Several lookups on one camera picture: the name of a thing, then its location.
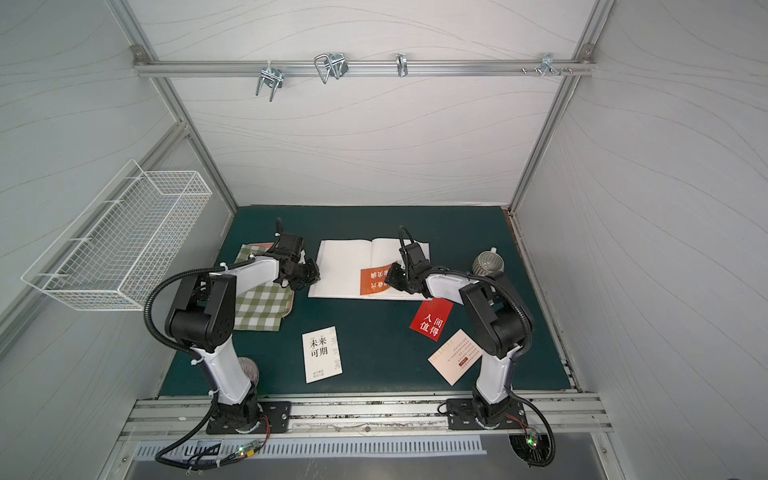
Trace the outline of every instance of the vent grille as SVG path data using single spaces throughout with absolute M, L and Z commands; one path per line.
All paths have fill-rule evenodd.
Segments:
M 221 443 L 217 452 L 205 455 L 204 460 L 224 458 L 249 439 L 190 440 L 180 445 L 166 458 L 185 460 L 191 455 Z M 154 455 L 168 442 L 141 442 L 134 460 L 154 460 Z M 485 455 L 480 435 L 430 435 L 375 438 L 272 438 L 254 458 L 333 458 L 333 457 L 438 457 L 450 455 Z

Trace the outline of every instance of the white card with black text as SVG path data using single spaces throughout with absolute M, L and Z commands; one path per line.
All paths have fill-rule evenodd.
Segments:
M 301 341 L 304 347 L 304 372 L 307 383 L 342 372 L 335 326 L 304 333 Z

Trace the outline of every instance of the black mounting plate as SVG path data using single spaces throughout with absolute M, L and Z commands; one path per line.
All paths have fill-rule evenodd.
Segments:
M 261 405 L 264 415 L 270 421 L 270 433 L 285 433 L 288 430 L 290 402 L 259 402 L 259 405 Z M 205 432 L 208 435 L 238 433 L 235 427 L 229 425 L 224 417 L 211 419 L 208 422 L 208 427 L 205 428 Z M 256 428 L 248 433 L 266 433 L 266 422 L 259 422 Z
M 502 423 L 493 429 L 487 429 L 478 423 L 475 410 L 472 408 L 472 399 L 447 399 L 445 410 L 448 412 L 448 430 L 506 430 L 520 429 L 520 424 L 515 420 L 502 417 Z M 528 424 L 525 418 L 525 410 L 520 402 L 510 402 L 505 414 L 515 417 Z

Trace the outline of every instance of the gray mug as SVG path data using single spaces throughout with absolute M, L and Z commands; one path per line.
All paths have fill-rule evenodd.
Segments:
M 504 259 L 496 253 L 496 247 L 491 247 L 483 253 L 480 253 L 475 261 L 472 262 L 472 272 L 475 275 L 488 275 L 491 272 L 503 272 Z

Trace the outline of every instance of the metal bracket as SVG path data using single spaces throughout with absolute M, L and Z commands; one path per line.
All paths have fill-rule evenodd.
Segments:
M 553 61 L 554 61 L 554 57 L 552 56 L 551 53 L 547 53 L 546 55 L 544 55 L 544 57 L 541 59 L 541 67 L 536 69 L 539 76 L 544 77 L 545 75 L 549 75 L 550 73 L 555 75 L 560 75 L 563 73 L 562 70 L 556 70 L 552 67 Z
M 475 411 L 472 408 L 472 399 L 447 399 L 445 409 L 448 413 L 448 430 L 505 430 L 518 429 L 519 422 L 527 423 L 525 410 L 520 402 L 511 402 L 506 409 L 505 414 L 515 417 L 515 419 L 503 418 L 502 423 L 496 427 L 485 427 L 475 417 Z
M 270 433 L 285 433 L 290 419 L 290 402 L 259 402 L 267 421 L 270 424 Z M 205 432 L 208 435 L 234 434 L 236 431 L 227 423 L 227 418 L 218 416 L 211 418 Z M 258 422 L 256 428 L 249 432 L 252 434 L 266 433 L 266 423 Z
M 270 101 L 272 101 L 275 98 L 275 92 L 277 89 L 283 87 L 283 74 L 280 73 L 280 70 L 267 65 L 266 68 L 262 69 L 261 75 L 259 75 L 259 83 L 256 85 L 257 97 L 259 96 L 261 87 L 264 85 L 271 89 Z
M 339 80 L 349 70 L 343 53 L 323 53 L 315 57 L 315 68 L 323 83 L 328 83 L 331 74 Z
M 396 61 L 397 61 L 397 76 L 405 77 L 406 75 L 408 75 L 408 59 L 406 58 L 406 54 L 398 53 L 396 57 Z
M 143 45 L 131 45 L 131 54 L 134 56 L 134 65 L 146 65 L 149 63 L 149 54 Z
M 594 63 L 594 43 L 587 43 L 578 52 L 578 60 L 581 63 Z

